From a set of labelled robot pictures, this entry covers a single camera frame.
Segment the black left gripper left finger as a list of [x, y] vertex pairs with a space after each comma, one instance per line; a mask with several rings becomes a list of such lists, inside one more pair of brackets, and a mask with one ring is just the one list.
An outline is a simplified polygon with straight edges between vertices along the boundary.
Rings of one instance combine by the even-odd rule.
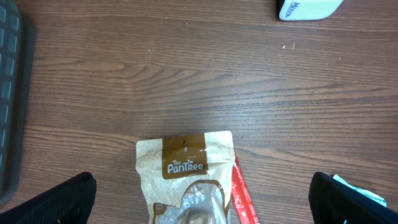
[[82, 172], [1, 214], [1, 224], [86, 224], [96, 197], [96, 179]]

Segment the teal wipes packet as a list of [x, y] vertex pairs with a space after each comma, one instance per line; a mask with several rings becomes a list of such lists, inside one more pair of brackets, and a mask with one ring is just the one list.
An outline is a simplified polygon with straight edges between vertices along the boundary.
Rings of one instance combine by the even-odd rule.
[[333, 174], [331, 176], [334, 180], [338, 181], [339, 183], [357, 191], [358, 193], [366, 196], [367, 198], [370, 198], [371, 200], [377, 202], [378, 204], [382, 205], [383, 207], [387, 207], [387, 202], [385, 200], [385, 198], [375, 194], [374, 192], [371, 192], [369, 190], [366, 189], [362, 189], [359, 187], [355, 187], [351, 184], [349, 184], [347, 181], [345, 181], [342, 177], [340, 177], [338, 174]]

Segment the red stick sachet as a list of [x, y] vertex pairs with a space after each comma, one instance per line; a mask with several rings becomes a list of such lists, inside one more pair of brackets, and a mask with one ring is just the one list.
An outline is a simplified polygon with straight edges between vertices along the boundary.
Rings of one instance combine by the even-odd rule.
[[237, 157], [233, 164], [231, 194], [241, 224], [260, 224]]

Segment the brown snack pouch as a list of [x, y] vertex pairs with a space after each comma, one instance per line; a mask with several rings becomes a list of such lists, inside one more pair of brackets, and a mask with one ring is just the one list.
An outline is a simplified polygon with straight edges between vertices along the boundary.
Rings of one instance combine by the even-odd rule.
[[138, 141], [149, 223], [230, 223], [235, 158], [231, 131]]

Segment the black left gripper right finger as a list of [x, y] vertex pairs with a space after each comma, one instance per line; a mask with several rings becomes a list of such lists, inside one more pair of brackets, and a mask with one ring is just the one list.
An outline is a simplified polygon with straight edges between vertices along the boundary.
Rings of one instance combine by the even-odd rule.
[[314, 173], [308, 200], [315, 224], [397, 224], [397, 212], [322, 172]]

